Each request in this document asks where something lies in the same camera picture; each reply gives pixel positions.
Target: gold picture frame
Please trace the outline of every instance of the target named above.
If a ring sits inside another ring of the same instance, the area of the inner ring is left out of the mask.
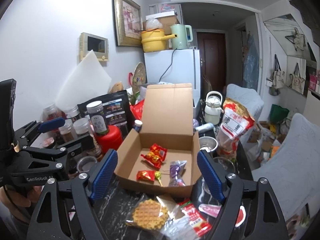
[[[141,9],[132,0],[113,0],[117,46],[141,47]]]

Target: table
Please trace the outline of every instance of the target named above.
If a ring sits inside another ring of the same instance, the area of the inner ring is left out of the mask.
[[[199,124],[204,124],[204,107],[205,103],[201,102],[201,108],[197,117]],[[215,137],[214,132],[217,133],[218,127],[214,128],[214,131],[206,132],[201,136]],[[236,172],[242,179],[252,179],[251,170],[244,149],[239,143],[236,158]],[[156,240],[161,239],[158,236],[154,236],[151,233],[130,227],[125,224],[126,215],[136,205],[140,199],[142,193],[132,192],[125,190],[119,186],[119,181],[116,176],[113,176],[108,186],[106,195],[103,199],[97,201],[94,204],[94,209],[101,221],[107,236],[110,240]],[[192,189],[191,201],[198,207],[201,203],[217,205],[218,202],[212,198],[212,196],[204,190],[204,179],[201,176]],[[249,213],[250,201],[243,200],[243,206],[246,212]],[[201,213],[203,217],[211,224],[214,223],[215,218],[210,217],[204,213]],[[239,240],[244,233],[243,223],[238,228],[235,228],[231,235],[232,240]]]

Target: purple snack bag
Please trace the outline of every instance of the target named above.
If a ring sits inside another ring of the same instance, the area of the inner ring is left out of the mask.
[[[186,163],[187,161],[170,162],[170,182],[168,185],[169,187],[180,187],[186,185],[181,177]]]

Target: green kettle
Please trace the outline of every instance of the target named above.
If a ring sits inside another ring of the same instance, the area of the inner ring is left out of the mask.
[[[192,28],[190,25],[175,24],[171,27],[171,34],[177,35],[172,39],[172,49],[188,49],[188,42],[193,41]],[[190,39],[187,37],[187,29],[189,29]]]

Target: silver screw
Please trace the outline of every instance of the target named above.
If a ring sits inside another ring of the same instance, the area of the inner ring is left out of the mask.
[[[86,177],[88,177],[88,174],[86,173],[79,174],[79,179],[85,179]]]
[[[261,179],[260,179],[260,182],[261,182],[262,184],[267,184],[267,183],[268,183],[268,180],[267,180],[266,178],[261,178]]]
[[[227,177],[228,177],[229,179],[235,179],[235,178],[236,178],[236,175],[235,175],[234,173],[229,173],[229,174],[227,175]]]
[[[55,178],[50,178],[50,179],[48,179],[48,184],[53,184],[53,183],[55,183]]]

